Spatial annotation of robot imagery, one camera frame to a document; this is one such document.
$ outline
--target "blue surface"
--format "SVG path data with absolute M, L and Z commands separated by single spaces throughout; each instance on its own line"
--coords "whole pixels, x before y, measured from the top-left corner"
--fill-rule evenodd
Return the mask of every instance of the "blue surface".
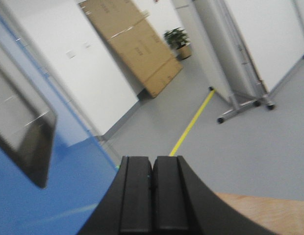
M 0 44 L 57 114 L 48 186 L 0 149 L 0 235 L 76 234 L 108 190 L 115 165 L 0 17 Z

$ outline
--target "yellow floor line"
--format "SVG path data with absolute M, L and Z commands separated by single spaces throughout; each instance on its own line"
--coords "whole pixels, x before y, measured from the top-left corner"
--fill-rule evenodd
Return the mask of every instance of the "yellow floor line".
M 204 108 L 206 107 L 206 105 L 209 103 L 210 99 L 213 97 L 215 91 L 211 91 L 209 93 L 209 95 L 205 98 L 203 104 L 201 105 L 201 107 L 198 109 L 197 113 L 194 115 L 194 117 L 192 118 L 191 122 L 189 123 L 189 125 L 187 126 L 187 128 L 185 129 L 185 131 L 183 132 L 183 134 L 180 136 L 179 140 L 177 141 L 176 145 L 174 146 L 173 150 L 171 151 L 171 153 L 169 154 L 169 156 L 174 156 L 177 152 L 177 150 L 179 149 L 179 147 L 181 146 L 182 142 L 185 140 L 186 136 L 188 135 L 189 131 L 191 130 L 191 128 L 194 126 L 194 124 L 196 123 L 196 121 L 198 120 L 199 116 L 201 115 L 201 113 L 203 112 Z

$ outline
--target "green plant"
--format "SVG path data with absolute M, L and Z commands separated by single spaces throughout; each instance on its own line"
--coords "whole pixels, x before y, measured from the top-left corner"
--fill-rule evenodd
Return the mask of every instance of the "green plant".
M 167 44 L 172 48 L 179 49 L 186 45 L 188 41 L 188 34 L 182 28 L 175 28 L 173 30 L 167 30 L 164 33 L 164 39 Z

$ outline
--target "cardboard box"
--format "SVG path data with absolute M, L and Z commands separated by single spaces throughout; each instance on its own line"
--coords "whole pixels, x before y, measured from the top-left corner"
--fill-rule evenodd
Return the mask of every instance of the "cardboard box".
M 132 1 L 87 0 L 80 6 L 152 97 L 182 69 Z

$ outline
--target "wooden surface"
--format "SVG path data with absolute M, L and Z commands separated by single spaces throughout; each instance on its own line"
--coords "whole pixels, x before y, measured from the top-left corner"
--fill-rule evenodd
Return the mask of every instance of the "wooden surface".
M 304 201 L 216 193 L 231 207 L 280 235 L 304 235 Z

